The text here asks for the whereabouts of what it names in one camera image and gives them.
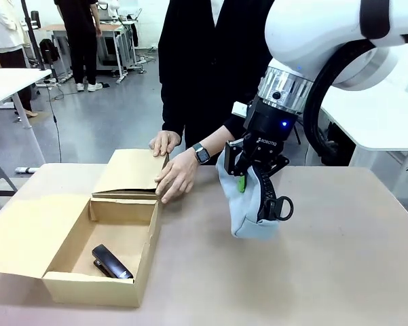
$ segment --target green object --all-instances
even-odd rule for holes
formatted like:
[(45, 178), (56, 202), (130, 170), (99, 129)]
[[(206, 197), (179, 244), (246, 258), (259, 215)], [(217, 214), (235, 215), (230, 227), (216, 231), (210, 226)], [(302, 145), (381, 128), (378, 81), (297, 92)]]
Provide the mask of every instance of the green object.
[(240, 180), (238, 181), (238, 191), (241, 192), (242, 194), (246, 191), (246, 176), (240, 177)]

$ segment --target black stapler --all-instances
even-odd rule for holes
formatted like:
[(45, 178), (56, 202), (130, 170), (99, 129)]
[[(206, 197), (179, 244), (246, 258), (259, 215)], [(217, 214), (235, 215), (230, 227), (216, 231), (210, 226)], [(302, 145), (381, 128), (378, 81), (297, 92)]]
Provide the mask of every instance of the black stapler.
[(107, 277), (134, 278), (133, 274), (103, 244), (92, 250), (94, 265)]

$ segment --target cardboard box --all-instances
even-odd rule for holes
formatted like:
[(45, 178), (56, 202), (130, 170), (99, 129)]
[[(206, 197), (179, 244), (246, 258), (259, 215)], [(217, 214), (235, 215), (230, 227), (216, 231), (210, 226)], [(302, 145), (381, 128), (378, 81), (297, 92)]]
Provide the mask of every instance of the cardboard box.
[[(7, 206), (0, 214), (0, 273), (40, 278), (59, 303), (139, 307), (160, 231), (154, 178), (165, 161), (144, 149), (117, 150), (92, 196)], [(107, 278), (94, 266), (92, 249), (100, 244), (134, 280)]]

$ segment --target shoe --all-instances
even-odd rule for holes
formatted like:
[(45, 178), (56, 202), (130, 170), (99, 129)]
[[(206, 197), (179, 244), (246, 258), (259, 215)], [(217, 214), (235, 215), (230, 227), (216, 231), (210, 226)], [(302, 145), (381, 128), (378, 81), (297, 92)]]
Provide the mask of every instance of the shoe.
[(101, 90), (103, 85), (100, 83), (96, 83), (95, 85), (88, 84), (88, 91), (89, 92), (96, 92), (97, 90)]
[(77, 91), (78, 92), (84, 92), (84, 84), (83, 83), (78, 83), (77, 85)]
[(25, 109), (25, 111), (26, 111), (26, 116), (27, 116), (29, 119), (30, 119), (31, 117), (37, 117), (37, 116), (38, 116), (38, 113), (29, 111), (29, 110), (26, 110), (26, 109)]

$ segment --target black bag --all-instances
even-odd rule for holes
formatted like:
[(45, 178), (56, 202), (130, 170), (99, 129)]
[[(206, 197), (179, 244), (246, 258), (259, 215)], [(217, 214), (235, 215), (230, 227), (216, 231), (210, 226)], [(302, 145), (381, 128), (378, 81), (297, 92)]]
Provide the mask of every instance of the black bag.
[(59, 51), (54, 46), (51, 39), (43, 39), (39, 44), (39, 47), (41, 48), (42, 59), (44, 62), (49, 63), (45, 51), (50, 51), (50, 56), (53, 62), (59, 60)]

